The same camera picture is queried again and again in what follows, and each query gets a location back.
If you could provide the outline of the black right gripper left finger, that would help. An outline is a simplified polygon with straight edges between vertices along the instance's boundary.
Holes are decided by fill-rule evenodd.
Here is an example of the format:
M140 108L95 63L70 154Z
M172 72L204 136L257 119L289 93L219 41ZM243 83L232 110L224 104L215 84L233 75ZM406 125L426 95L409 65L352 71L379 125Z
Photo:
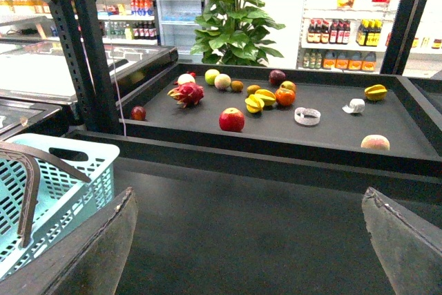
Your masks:
M114 294L137 222L128 187L31 263L1 281L2 294Z

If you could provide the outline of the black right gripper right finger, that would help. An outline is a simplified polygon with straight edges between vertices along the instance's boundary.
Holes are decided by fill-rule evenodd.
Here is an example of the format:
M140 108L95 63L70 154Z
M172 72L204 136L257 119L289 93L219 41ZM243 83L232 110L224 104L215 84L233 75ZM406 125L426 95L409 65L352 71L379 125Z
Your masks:
M363 196L362 210L395 294L440 294L441 229L372 187Z

